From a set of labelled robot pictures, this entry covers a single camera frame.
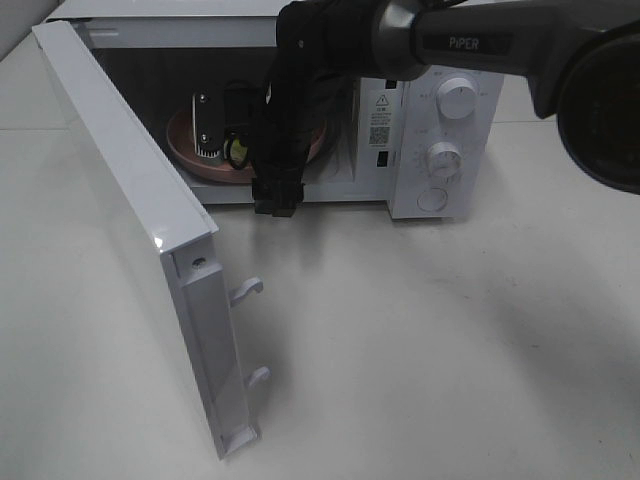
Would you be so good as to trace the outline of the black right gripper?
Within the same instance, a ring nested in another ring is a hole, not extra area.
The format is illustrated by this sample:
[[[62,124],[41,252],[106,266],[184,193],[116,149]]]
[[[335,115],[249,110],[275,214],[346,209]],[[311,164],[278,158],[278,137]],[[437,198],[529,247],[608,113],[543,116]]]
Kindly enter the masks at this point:
[[[251,120],[248,149],[255,213],[290,217],[303,202],[314,132],[333,114],[346,83],[335,73],[298,76],[268,71]]]

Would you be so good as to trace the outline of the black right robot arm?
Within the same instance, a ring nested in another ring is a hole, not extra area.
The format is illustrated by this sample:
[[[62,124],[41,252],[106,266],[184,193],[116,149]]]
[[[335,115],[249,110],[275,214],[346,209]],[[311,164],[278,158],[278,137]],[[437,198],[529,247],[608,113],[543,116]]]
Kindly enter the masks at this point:
[[[576,165],[639,190],[639,5],[635,1],[293,1],[251,119],[255,211],[304,198],[311,136],[349,76],[411,81],[430,66],[527,80]]]

